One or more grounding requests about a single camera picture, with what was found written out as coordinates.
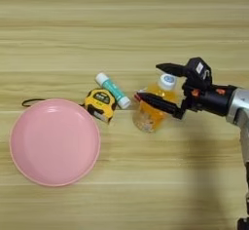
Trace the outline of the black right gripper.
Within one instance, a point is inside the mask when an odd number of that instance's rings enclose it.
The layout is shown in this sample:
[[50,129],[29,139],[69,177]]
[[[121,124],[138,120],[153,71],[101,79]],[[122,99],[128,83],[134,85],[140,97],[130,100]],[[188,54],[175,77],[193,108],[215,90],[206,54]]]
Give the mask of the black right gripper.
[[[176,77],[187,76],[185,65],[160,63],[156,65],[156,68]],[[204,80],[187,78],[182,89],[185,98],[181,103],[181,107],[178,107],[176,103],[164,100],[162,97],[154,94],[138,93],[137,95],[142,101],[177,119],[182,119],[187,110],[194,112],[206,111],[225,117],[228,115],[231,97],[236,87],[231,85],[215,85],[211,78]]]

